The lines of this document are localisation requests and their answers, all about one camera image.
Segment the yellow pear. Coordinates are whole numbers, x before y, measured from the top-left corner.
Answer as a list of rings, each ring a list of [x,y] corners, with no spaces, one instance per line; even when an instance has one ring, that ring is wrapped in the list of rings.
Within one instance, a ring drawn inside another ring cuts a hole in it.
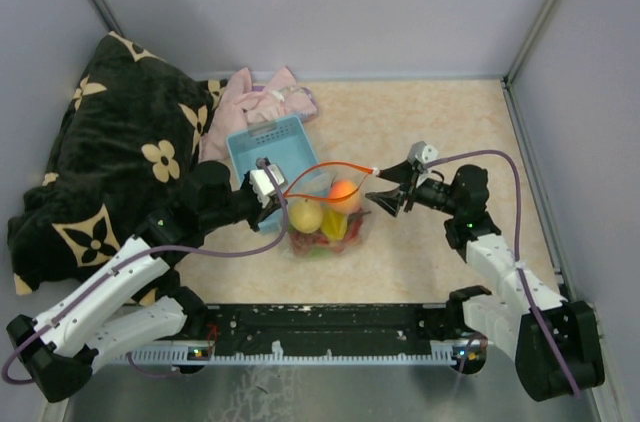
[[[317,231],[323,220],[321,204],[310,199],[296,199],[290,205],[288,214],[293,228],[305,234]]]

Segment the red strawberry bunch with leaves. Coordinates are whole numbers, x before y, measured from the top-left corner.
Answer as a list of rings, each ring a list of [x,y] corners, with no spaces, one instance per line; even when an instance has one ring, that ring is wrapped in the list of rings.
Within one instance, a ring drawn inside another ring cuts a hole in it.
[[[301,233],[294,228],[289,231],[291,247],[297,254],[306,254],[311,249],[329,249],[342,253],[349,247],[359,245],[364,237],[364,226],[370,218],[370,211],[360,211],[347,219],[347,229],[341,240],[330,240],[321,231],[311,234]]]

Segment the yellow starfruit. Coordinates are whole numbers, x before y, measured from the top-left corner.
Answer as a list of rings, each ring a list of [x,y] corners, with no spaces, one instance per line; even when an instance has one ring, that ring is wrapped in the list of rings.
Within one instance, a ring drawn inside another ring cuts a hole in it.
[[[344,239],[348,228],[348,216],[331,208],[323,212],[320,230],[329,241]]]

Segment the orange peach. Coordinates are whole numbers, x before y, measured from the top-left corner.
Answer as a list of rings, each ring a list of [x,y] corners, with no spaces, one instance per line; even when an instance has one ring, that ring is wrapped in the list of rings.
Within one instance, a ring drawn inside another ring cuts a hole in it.
[[[328,197],[329,207],[338,213],[350,215],[360,210],[359,187],[350,179],[337,180],[331,186]]]

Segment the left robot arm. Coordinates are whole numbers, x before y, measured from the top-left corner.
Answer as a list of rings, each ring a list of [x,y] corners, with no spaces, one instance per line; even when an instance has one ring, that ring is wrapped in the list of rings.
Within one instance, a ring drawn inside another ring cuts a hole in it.
[[[194,339],[208,326],[207,305],[189,288],[171,288],[150,305],[115,318],[133,295],[168,274],[187,254],[212,256],[207,234],[239,222],[253,231],[284,209],[286,179],[266,158],[247,172],[239,189],[219,162],[199,165],[179,198],[151,213],[116,254],[71,295],[34,318],[15,317],[7,326],[14,347],[2,367],[4,382],[19,361],[50,403],[76,394],[108,362],[167,337]]]

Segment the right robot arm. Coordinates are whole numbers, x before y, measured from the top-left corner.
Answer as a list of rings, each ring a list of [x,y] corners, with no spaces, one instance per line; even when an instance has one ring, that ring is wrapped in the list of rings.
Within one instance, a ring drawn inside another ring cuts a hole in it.
[[[447,214],[449,246],[493,286],[450,294],[446,322],[454,335],[478,333],[492,342],[514,362],[535,401],[578,395],[604,383],[594,310],[549,288],[517,258],[487,210],[487,170],[466,164],[444,183],[429,177],[426,164],[404,161],[375,174],[396,187],[367,193],[370,201],[392,216],[414,205]]]

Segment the clear zip top bag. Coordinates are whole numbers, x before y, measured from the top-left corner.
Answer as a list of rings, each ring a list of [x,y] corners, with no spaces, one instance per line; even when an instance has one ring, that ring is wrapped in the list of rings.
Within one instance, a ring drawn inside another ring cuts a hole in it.
[[[379,170],[327,161],[303,170],[284,192],[288,230],[284,253],[311,260],[348,254],[367,240],[372,224],[365,188]]]

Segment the green grape bunch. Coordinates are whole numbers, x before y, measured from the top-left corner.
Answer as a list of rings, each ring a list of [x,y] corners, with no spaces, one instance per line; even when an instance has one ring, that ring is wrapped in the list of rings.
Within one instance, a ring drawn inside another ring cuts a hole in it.
[[[345,248],[336,246],[305,246],[294,250],[294,256],[299,259],[318,259],[326,257],[340,256],[345,252]]]

